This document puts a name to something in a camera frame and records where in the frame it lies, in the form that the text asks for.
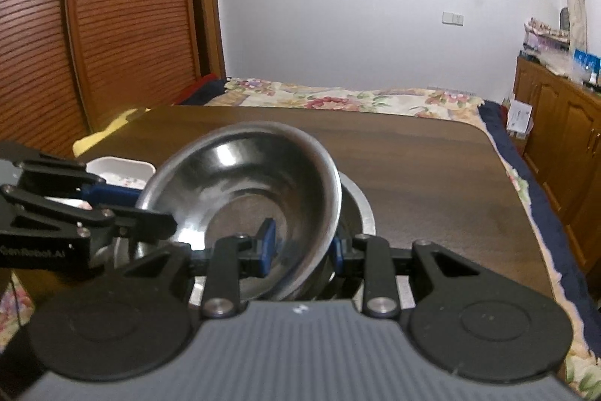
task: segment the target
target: dark wood tabletop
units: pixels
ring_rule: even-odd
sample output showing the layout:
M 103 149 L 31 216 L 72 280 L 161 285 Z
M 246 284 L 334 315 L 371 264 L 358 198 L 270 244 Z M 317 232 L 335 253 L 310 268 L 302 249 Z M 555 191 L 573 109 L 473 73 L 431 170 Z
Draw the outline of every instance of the dark wood tabletop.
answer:
M 551 296 L 530 222 L 488 137 L 455 121 L 260 107 L 162 107 L 81 156 L 160 166 L 211 130 L 279 121 L 316 137 L 363 190 L 378 235 L 395 247 L 428 239 Z

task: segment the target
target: wooden wardrobe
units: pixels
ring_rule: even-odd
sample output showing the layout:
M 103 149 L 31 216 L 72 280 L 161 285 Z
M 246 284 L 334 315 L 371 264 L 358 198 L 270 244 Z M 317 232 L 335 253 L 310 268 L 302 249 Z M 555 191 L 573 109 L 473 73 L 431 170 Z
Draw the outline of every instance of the wooden wardrobe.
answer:
M 0 0 L 0 139 L 71 156 L 122 111 L 172 103 L 212 69 L 214 14 L 200 0 Z

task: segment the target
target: gray ribbed plate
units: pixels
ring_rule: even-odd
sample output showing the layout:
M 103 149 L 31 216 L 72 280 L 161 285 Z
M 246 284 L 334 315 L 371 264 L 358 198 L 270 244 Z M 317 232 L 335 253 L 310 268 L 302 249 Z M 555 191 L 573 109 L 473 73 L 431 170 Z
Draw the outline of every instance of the gray ribbed plate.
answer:
M 207 322 L 187 349 L 129 381 L 82 383 L 45 375 L 23 401 L 567 401 L 548 375 L 519 385 L 458 378 L 424 360 L 397 323 L 350 301 L 252 302 Z

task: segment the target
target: white plastic container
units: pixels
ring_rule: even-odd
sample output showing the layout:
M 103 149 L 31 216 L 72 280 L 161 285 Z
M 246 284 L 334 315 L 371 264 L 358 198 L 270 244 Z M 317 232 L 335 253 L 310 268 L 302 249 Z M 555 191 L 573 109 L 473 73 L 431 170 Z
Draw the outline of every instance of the white plastic container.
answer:
M 119 157 L 94 159 L 88 162 L 86 170 L 102 177 L 107 184 L 134 189 L 143 189 L 156 172 L 151 163 Z

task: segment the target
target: light switch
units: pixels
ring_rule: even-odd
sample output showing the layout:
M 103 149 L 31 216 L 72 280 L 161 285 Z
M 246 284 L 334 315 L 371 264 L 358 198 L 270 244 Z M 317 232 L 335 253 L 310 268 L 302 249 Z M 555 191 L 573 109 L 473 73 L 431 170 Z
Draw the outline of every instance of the light switch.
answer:
M 457 26 L 463 26 L 464 25 L 464 15 L 445 11 L 442 13 L 442 23 L 443 24 L 456 24 Z

